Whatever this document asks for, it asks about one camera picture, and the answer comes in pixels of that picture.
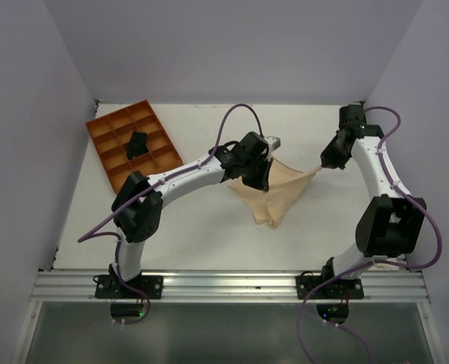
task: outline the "folded cloth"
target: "folded cloth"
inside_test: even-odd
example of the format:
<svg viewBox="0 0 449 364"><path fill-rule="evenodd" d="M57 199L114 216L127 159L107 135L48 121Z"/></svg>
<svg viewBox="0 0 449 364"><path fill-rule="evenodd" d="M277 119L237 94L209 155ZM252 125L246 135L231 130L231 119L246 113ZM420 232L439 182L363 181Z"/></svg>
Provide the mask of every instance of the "folded cloth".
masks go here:
<svg viewBox="0 0 449 364"><path fill-rule="evenodd" d="M269 227L276 228L285 212L321 169L317 167L309 172L296 171L274 158L268 176L270 189L267 193L245 186L240 178L230 183L229 187L250 207L257 224L266 222Z"/></svg>

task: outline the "gray partition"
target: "gray partition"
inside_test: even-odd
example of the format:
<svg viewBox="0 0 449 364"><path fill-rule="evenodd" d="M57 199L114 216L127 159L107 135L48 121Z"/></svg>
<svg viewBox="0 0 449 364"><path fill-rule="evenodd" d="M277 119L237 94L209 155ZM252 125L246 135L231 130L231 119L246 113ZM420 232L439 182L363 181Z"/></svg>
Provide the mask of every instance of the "gray partition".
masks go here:
<svg viewBox="0 0 449 364"><path fill-rule="evenodd" d="M307 362L297 341L297 304L161 303L122 328L103 303L44 303L27 363ZM320 363L367 362L362 344L322 324L314 306L304 339ZM353 304L347 326L376 363L432 363L417 305Z"/></svg>

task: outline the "white table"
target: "white table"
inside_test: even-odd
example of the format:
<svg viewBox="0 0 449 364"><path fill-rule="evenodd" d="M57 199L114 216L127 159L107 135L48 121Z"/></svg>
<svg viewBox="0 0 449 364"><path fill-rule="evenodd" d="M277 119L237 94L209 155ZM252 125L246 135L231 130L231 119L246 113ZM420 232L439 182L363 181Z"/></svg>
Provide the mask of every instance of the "white table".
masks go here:
<svg viewBox="0 0 449 364"><path fill-rule="evenodd" d="M98 116L125 105L100 105ZM229 105L152 105L184 163L210 149ZM306 171L319 165L321 151L338 126L339 106L254 105L265 135L281 138L275 156ZM222 142L256 130L253 116L237 109ZM81 168L54 268L107 268L115 242L77 238L111 210L115 194L91 141ZM226 183L206 187L173 202L149 239L142 267L148 269L316 270L352 242L369 203L360 170L351 160L344 171L321 171L275 229L257 225L244 202ZM113 224L107 225L110 231Z"/></svg>

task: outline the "beige cloth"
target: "beige cloth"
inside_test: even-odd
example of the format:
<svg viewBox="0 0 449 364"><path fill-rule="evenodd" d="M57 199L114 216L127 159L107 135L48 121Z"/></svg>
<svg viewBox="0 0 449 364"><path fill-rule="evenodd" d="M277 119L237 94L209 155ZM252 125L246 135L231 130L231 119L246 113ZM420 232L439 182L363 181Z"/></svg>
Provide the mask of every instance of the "beige cloth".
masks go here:
<svg viewBox="0 0 449 364"><path fill-rule="evenodd" d="M309 172L296 171L274 158L268 176L270 189L267 193L245 186L241 179L234 180L229 187L250 207L257 224L267 222L269 227L276 228L285 212L320 170L321 167Z"/></svg>

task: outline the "brown wooden organizer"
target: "brown wooden organizer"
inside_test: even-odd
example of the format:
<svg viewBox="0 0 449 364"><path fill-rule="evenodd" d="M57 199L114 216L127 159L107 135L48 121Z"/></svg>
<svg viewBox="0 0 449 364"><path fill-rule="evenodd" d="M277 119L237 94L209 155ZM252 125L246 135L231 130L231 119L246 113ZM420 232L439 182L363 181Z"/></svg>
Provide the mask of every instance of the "brown wooden organizer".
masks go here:
<svg viewBox="0 0 449 364"><path fill-rule="evenodd" d="M115 193L132 171L156 174L183 164L147 100L88 121L86 128ZM135 130L147 133L149 152L129 160L127 147Z"/></svg>

